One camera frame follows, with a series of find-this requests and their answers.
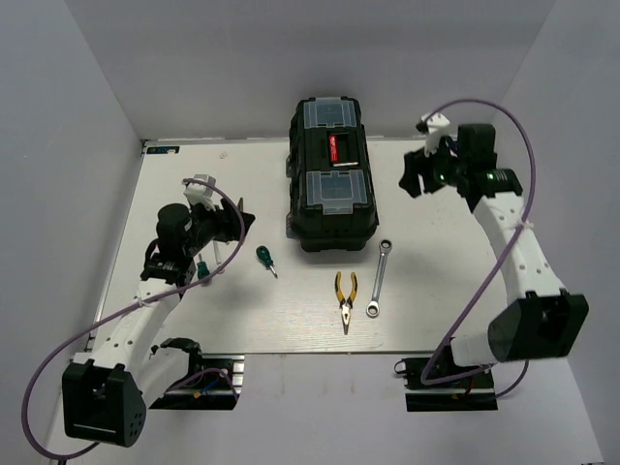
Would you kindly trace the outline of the yellow black needle-nose pliers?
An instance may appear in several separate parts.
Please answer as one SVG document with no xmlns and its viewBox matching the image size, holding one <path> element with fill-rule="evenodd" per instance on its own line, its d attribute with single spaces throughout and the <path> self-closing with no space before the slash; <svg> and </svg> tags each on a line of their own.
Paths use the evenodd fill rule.
<svg viewBox="0 0 620 465">
<path fill-rule="evenodd" d="M 348 295 L 344 295 L 342 292 L 342 288 L 341 288 L 342 273 L 340 271 L 337 271 L 335 278 L 334 278 L 334 290 L 335 290 L 336 298 L 339 302 L 341 321 L 342 321 L 342 326 L 343 326 L 343 332 L 345 335 L 349 333 L 352 310 L 354 307 L 354 302 L 357 297 L 357 288 L 358 288 L 357 275 L 354 272 L 352 272 L 350 275 L 350 278 L 351 278 L 352 288 Z"/>
</svg>

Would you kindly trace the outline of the black plastic toolbox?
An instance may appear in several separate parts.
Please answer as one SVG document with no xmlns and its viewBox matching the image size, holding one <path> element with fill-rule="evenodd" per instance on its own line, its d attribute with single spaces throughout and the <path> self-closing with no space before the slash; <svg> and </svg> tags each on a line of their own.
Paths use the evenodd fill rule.
<svg viewBox="0 0 620 465">
<path fill-rule="evenodd" d="M 289 143 L 289 235 L 309 253 L 363 249 L 379 215 L 359 102 L 350 97 L 300 101 Z"/>
</svg>

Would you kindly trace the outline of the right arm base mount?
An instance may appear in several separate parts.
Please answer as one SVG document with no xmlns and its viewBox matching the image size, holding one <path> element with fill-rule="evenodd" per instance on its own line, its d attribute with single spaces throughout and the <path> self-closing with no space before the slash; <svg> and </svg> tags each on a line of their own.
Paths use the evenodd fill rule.
<svg viewBox="0 0 620 465">
<path fill-rule="evenodd" d="M 421 382 L 421 372 L 428 357 L 401 358 L 394 374 L 404 380 L 408 413 L 491 412 L 498 410 L 495 384 L 489 370 L 473 377 L 439 385 Z"/>
</svg>

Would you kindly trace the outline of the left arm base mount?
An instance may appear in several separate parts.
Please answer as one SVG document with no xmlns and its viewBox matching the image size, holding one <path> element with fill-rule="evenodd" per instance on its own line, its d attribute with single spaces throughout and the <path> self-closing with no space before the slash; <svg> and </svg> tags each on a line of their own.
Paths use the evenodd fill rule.
<svg viewBox="0 0 620 465">
<path fill-rule="evenodd" d="M 169 338 L 149 349 L 148 360 L 164 351 L 181 353 L 183 377 L 150 406 L 150 410 L 232 411 L 240 397 L 244 377 L 244 355 L 210 355 L 189 338 Z"/>
</svg>

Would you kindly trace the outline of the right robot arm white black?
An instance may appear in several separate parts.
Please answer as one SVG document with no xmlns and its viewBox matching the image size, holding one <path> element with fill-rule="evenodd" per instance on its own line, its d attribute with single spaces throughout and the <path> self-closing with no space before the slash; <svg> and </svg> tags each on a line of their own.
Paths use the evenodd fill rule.
<svg viewBox="0 0 620 465">
<path fill-rule="evenodd" d="M 546 259 L 525 218 L 530 202 L 516 174 L 497 165 L 494 127 L 463 124 L 452 139 L 450 122 L 435 113 L 417 128 L 425 144 L 405 155 L 400 187 L 413 198 L 455 188 L 487 236 L 507 295 L 506 309 L 486 328 L 441 343 L 429 376 L 457 387 L 479 367 L 566 357 L 589 305 L 567 290 Z"/>
</svg>

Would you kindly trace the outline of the small silver wrench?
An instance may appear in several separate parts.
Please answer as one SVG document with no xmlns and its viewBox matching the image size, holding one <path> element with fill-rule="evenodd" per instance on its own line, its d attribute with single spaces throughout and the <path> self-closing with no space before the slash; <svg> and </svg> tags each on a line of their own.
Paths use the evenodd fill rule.
<svg viewBox="0 0 620 465">
<path fill-rule="evenodd" d="M 219 245 L 215 241 L 212 244 L 213 244 L 213 251 L 214 251 L 215 262 L 217 263 L 217 266 L 219 266 L 222 263 L 222 258 L 221 258 L 221 253 L 220 253 Z"/>
</svg>

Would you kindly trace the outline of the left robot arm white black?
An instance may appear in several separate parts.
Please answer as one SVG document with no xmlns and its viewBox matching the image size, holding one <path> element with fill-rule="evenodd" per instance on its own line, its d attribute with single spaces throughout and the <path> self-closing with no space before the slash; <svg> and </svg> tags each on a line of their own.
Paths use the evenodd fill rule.
<svg viewBox="0 0 620 465">
<path fill-rule="evenodd" d="M 105 342 L 62 376 L 64 429 L 75 439 L 130 447 L 146 411 L 168 388 L 192 387 L 204 375 L 201 346 L 189 338 L 155 338 L 197 271 L 195 257 L 211 241 L 238 241 L 255 215 L 226 201 L 171 203 L 157 215 L 134 295 L 137 309 L 119 319 Z"/>
</svg>

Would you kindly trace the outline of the long silver ratchet wrench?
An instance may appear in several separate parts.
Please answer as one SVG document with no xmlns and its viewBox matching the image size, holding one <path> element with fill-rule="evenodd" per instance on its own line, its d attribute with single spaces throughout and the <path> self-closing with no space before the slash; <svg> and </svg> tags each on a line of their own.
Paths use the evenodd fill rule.
<svg viewBox="0 0 620 465">
<path fill-rule="evenodd" d="M 375 274 L 375 280 L 373 284 L 372 294 L 370 301 L 366 307 L 366 316 L 371 319 L 375 319 L 380 315 L 380 295 L 383 286 L 383 280 L 385 276 L 385 270 L 388 261 L 388 255 L 392 250 L 392 242 L 389 239 L 382 239 L 379 242 L 379 259 L 377 264 L 377 270 Z"/>
</svg>

